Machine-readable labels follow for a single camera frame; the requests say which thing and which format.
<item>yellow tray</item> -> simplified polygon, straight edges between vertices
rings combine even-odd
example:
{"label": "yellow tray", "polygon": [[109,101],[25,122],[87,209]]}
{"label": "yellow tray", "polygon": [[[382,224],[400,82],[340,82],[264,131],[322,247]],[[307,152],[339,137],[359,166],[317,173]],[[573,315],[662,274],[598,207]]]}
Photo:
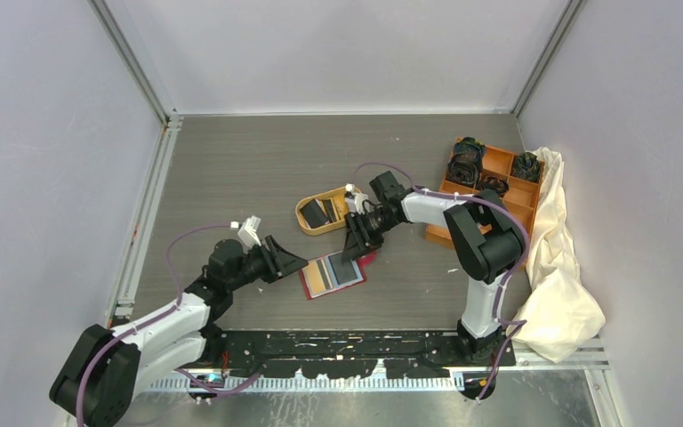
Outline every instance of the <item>yellow tray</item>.
{"label": "yellow tray", "polygon": [[[297,207],[294,208],[294,214],[297,215],[297,222],[300,223],[300,228],[302,229],[302,232],[310,236],[319,236],[323,233],[327,233],[329,231],[337,230],[341,227],[344,227],[344,215],[346,215],[347,212],[350,211],[349,209],[347,209],[347,203],[344,201],[344,193],[346,192],[347,191],[344,189],[344,187],[340,187],[338,189],[332,189],[331,191],[316,194],[315,196],[306,197],[300,200],[300,203],[298,203]],[[300,213],[300,209],[302,209],[306,204],[310,203],[310,201],[312,201],[314,198],[318,200],[331,200],[331,203],[333,203],[333,208],[336,210],[335,222],[331,222],[326,225],[321,225],[317,229],[312,229],[308,226],[308,223],[305,221],[305,218],[302,216],[302,213]]]}

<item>cable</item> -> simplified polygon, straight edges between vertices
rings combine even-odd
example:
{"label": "cable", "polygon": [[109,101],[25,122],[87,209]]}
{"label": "cable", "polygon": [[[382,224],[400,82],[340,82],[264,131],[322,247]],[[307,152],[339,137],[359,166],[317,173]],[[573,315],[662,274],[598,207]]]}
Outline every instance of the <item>cable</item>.
{"label": "cable", "polygon": [[[242,391],[242,390],[246,389],[247,387],[250,387],[251,385],[253,385],[261,377],[261,372],[258,371],[256,373],[252,374],[250,377],[248,377],[246,380],[244,380],[242,383],[240,383],[237,387],[235,387],[231,390],[219,390],[219,389],[210,388],[207,385],[201,383],[200,381],[198,381],[197,378],[192,376],[191,373],[189,373],[185,370],[174,369],[174,371],[179,372],[180,374],[183,374],[184,376],[187,376],[190,380],[193,380],[193,383],[195,383],[196,386],[203,388],[206,391],[210,391],[211,393],[217,394],[216,397],[211,398],[211,403],[213,403],[216,400],[225,399],[231,395],[239,393],[240,391]],[[166,409],[161,415],[153,418],[152,420],[141,421],[141,422],[133,421],[133,422],[129,422],[129,423],[124,423],[124,425],[127,425],[127,426],[151,425],[152,423],[155,423],[155,422],[159,421],[161,418],[169,415],[171,412],[179,410],[183,407],[188,407],[192,404],[193,403],[191,400],[189,400],[187,402],[181,402],[179,405],[176,405],[175,407],[171,407],[169,409]]]}
{"label": "cable", "polygon": [[456,182],[467,187],[472,187],[478,181],[480,171],[478,166],[471,163],[467,154],[455,154],[449,164],[446,165],[446,176],[449,181]]}
{"label": "cable", "polygon": [[410,187],[414,187],[414,182],[412,181],[412,176],[410,176],[409,173],[403,171],[400,167],[396,165],[392,165],[391,163],[384,163],[384,162],[366,162],[358,166],[357,169],[355,169],[355,172],[352,173],[352,178],[350,179],[350,184],[355,183],[355,177],[358,175],[358,172],[360,169],[362,169],[365,166],[370,166],[370,165],[378,165],[378,166],[386,166],[389,169],[394,169],[395,171],[403,174],[405,178],[407,178],[408,181],[410,181]]}
{"label": "cable", "polygon": [[372,212],[376,207],[380,206],[380,205],[377,205],[377,204],[371,202],[369,198],[366,198],[365,200],[363,200],[363,205],[365,205],[366,202],[367,202],[367,204],[369,204],[371,206],[370,211],[368,211],[368,212]]}
{"label": "cable", "polygon": [[226,368],[229,366],[229,351],[224,351],[222,357],[224,363],[221,365],[221,378],[226,378]]}
{"label": "cable", "polygon": [[455,143],[453,149],[454,154],[464,154],[472,152],[473,155],[481,161],[481,163],[487,151],[488,148],[486,147],[486,144],[479,140],[476,140],[471,136],[466,136],[462,138],[459,142]]}
{"label": "cable", "polygon": [[212,398],[211,401],[214,401],[217,399],[227,398],[228,396],[231,396],[233,394],[237,394],[240,391],[246,389],[247,387],[250,387],[251,385],[253,385],[261,377],[261,370],[258,369],[257,371],[255,371],[254,374],[247,377],[247,379],[244,380],[237,387],[235,387],[231,390],[221,390],[221,389],[214,389],[210,385],[203,383],[202,381],[198,380],[196,376],[185,371],[184,369],[174,369],[174,372],[178,372],[178,373],[188,377],[189,380],[191,382],[193,382],[197,387],[200,387],[201,389],[208,391],[209,393],[216,394],[216,397]]}
{"label": "cable", "polygon": [[515,271],[519,270],[519,267],[522,266],[522,263],[525,262],[527,259],[527,256],[530,254],[530,236],[527,234],[527,230],[525,230],[525,226],[522,225],[521,222],[517,220],[517,218],[514,217],[511,213],[509,213],[506,209],[491,203],[487,200],[484,200],[482,198],[477,198],[473,196],[462,196],[462,195],[455,195],[455,194],[447,194],[447,193],[440,193],[437,191],[429,191],[425,189],[424,187],[419,187],[419,186],[414,186],[413,187],[414,191],[423,195],[427,196],[433,196],[433,197],[438,197],[438,198],[444,198],[444,199],[449,199],[449,200],[463,200],[466,202],[471,202],[471,203],[476,203],[478,205],[483,205],[485,207],[488,207],[490,209],[495,210],[499,214],[504,215],[506,218],[508,218],[514,225],[516,225],[519,228],[519,232],[522,235],[522,239],[525,242],[525,249],[522,251],[522,255],[519,256],[519,260],[514,263],[514,265],[504,273],[501,281],[499,282],[499,287],[496,289],[496,297],[494,298],[494,306],[492,308],[492,315],[496,319],[499,324],[502,326],[515,326],[514,330],[511,331],[507,337],[504,339],[504,342],[502,343],[501,348],[499,349],[499,354],[496,357],[496,361],[494,362],[494,365],[491,369],[491,374],[488,376],[488,380],[486,381],[486,385],[483,386],[483,390],[480,391],[480,394],[478,394],[478,397],[475,399],[475,401],[480,404],[480,400],[483,398],[483,396],[486,395],[486,392],[488,391],[488,387],[491,385],[491,382],[494,380],[496,377],[496,373],[499,370],[499,363],[502,360],[502,356],[504,354],[504,351],[506,350],[506,346],[509,344],[509,341],[511,341],[511,338],[516,335],[519,332],[519,329],[527,323],[527,320],[505,320],[501,318],[501,313],[499,313],[499,305],[501,305],[501,300],[503,296],[503,290],[506,287],[507,283],[509,282],[509,279],[511,276],[515,273]]}
{"label": "cable", "polygon": [[515,156],[511,164],[511,176],[520,180],[538,182],[541,179],[541,164],[538,162],[538,157],[530,151]]}
{"label": "cable", "polygon": [[77,426],[78,427],[84,427],[84,411],[83,411],[83,404],[84,404],[84,394],[87,389],[87,382],[90,379],[90,374],[92,373],[93,369],[98,365],[98,362],[100,359],[112,348],[114,348],[115,345],[117,345],[119,342],[124,340],[124,338],[136,334],[138,331],[141,329],[144,329],[150,325],[153,325],[154,323],[168,317],[172,313],[174,313],[178,308],[179,305],[181,304],[181,297],[182,293],[184,290],[182,289],[181,282],[179,281],[179,278],[176,275],[176,272],[174,272],[174,267],[172,266],[172,260],[171,260],[171,254],[170,252],[172,251],[172,248],[174,245],[177,244],[180,240],[183,238],[189,236],[190,234],[195,234],[199,231],[203,230],[211,230],[211,229],[221,229],[221,228],[229,228],[228,224],[214,224],[214,225],[206,225],[204,227],[198,227],[196,229],[187,231],[186,233],[183,233],[179,235],[177,238],[175,238],[172,243],[169,244],[169,246],[166,248],[166,266],[169,268],[169,273],[171,273],[172,278],[174,279],[174,284],[176,284],[176,290],[177,290],[177,298],[176,302],[169,307],[168,310],[162,312],[161,314],[150,318],[139,325],[137,325],[135,328],[132,329],[127,329],[123,333],[115,336],[114,338],[111,339],[111,341],[107,342],[106,345],[100,348],[100,350],[95,353],[95,356],[90,359],[90,363],[88,363],[87,367],[85,368],[83,372],[82,379],[80,380],[80,385],[77,389],[77,401],[75,405],[75,417],[77,419]]}
{"label": "cable", "polygon": [[476,189],[492,189],[499,194],[499,197],[504,197],[504,195],[509,191],[509,183],[498,176],[484,175],[478,180]]}

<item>black mounting plate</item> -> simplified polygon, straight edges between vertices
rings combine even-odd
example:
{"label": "black mounting plate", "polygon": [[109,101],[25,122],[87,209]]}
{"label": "black mounting plate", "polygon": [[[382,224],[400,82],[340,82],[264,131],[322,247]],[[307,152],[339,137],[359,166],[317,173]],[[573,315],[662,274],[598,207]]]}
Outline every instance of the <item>black mounting plate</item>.
{"label": "black mounting plate", "polygon": [[[487,367],[489,359],[467,359],[457,346],[455,331],[224,331],[227,368],[248,376],[264,365],[267,378],[293,378],[297,369],[307,378],[369,376],[383,359],[387,378],[448,377],[447,367]],[[511,343],[501,366],[514,366]],[[200,361],[186,368],[221,369],[223,360]]]}

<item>orange compartment tray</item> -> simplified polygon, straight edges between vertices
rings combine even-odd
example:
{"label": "orange compartment tray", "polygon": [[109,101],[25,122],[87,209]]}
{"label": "orange compartment tray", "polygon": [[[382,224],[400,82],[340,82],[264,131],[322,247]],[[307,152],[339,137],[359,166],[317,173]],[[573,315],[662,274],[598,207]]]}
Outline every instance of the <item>orange compartment tray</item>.
{"label": "orange compartment tray", "polygon": [[[516,156],[517,155],[511,151],[486,146],[486,155],[483,156],[483,172],[481,173],[481,176],[493,175],[502,178],[509,183],[509,191],[502,197],[502,202],[510,214],[514,215],[515,218],[525,226],[527,234],[532,237],[533,225],[535,222],[535,209],[538,207],[538,194],[541,190],[545,164],[538,160],[541,164],[541,179],[538,180],[538,183],[521,180],[510,175],[511,165],[514,163],[514,157]],[[441,184],[438,186],[438,191],[449,194],[478,193],[478,190],[473,187],[467,187],[447,180],[446,172],[444,172],[444,178],[441,179]],[[425,239],[442,246],[454,248],[448,229],[429,225],[425,228]]]}

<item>white connector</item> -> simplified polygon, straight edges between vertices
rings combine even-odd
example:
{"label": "white connector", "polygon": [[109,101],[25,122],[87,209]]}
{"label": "white connector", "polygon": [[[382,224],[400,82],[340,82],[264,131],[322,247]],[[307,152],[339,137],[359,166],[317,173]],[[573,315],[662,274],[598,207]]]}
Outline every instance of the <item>white connector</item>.
{"label": "white connector", "polygon": [[251,216],[247,218],[245,222],[242,223],[242,227],[239,228],[237,236],[242,243],[247,247],[260,246],[261,240],[258,238],[258,226],[261,225],[261,219],[257,216]]}
{"label": "white connector", "polygon": [[344,202],[347,204],[347,209],[350,212],[357,212],[360,214],[365,213],[364,201],[367,200],[367,194],[359,192],[355,189],[354,184],[347,184],[344,186],[344,191],[351,194],[351,197],[344,195]]}

